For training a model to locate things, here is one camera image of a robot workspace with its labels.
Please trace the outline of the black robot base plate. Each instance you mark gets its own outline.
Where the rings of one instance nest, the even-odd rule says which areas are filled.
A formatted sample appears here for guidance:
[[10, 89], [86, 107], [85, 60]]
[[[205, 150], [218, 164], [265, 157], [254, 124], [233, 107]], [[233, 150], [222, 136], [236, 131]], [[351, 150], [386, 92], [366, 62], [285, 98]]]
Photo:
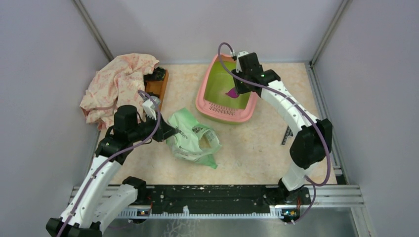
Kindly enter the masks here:
[[276, 185], [154, 185], [148, 186], [135, 205], [151, 206], [153, 214], [268, 214], [283, 205], [293, 209], [311, 203], [308, 188], [284, 198]]

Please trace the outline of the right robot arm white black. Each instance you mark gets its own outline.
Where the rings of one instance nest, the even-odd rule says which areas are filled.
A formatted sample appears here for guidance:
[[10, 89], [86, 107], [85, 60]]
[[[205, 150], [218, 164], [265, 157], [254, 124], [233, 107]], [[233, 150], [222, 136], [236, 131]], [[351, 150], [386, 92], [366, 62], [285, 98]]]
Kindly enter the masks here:
[[293, 133], [290, 147], [292, 163], [278, 183], [280, 201], [292, 203], [313, 167], [323, 159], [331, 159], [332, 123], [307, 111], [274, 70], [263, 69], [256, 53], [242, 51], [235, 59], [236, 68], [231, 72], [236, 93], [255, 92], [276, 110]]

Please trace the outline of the green cat litter bag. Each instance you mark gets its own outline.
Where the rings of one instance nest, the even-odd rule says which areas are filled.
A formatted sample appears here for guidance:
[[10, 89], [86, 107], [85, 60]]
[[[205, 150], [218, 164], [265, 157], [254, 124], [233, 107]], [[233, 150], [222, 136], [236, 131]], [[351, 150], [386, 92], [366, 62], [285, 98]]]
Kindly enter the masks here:
[[216, 169], [214, 154], [222, 147], [217, 133], [199, 123], [186, 108], [174, 112], [168, 119], [177, 133], [166, 140], [174, 157]]

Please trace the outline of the magenta plastic litter scoop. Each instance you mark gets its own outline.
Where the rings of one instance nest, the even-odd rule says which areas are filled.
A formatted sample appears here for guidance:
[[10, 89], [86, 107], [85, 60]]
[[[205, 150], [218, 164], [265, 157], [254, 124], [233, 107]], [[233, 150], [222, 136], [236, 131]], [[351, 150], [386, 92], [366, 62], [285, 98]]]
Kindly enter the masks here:
[[231, 88], [225, 95], [229, 96], [230, 98], [236, 99], [240, 96], [240, 93], [237, 92], [236, 88]]

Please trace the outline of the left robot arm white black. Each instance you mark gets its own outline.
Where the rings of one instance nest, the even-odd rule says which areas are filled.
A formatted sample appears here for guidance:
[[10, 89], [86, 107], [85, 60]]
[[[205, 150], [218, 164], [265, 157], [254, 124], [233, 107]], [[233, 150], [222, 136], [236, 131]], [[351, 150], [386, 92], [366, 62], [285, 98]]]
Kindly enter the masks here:
[[114, 125], [99, 142], [91, 167], [75, 197], [46, 230], [52, 237], [101, 237], [113, 220], [130, 204], [148, 201], [147, 183], [129, 176], [117, 191], [100, 203], [114, 175], [136, 147], [149, 140], [162, 142], [177, 134], [156, 110], [156, 118], [139, 119], [137, 108], [124, 105], [114, 114]]

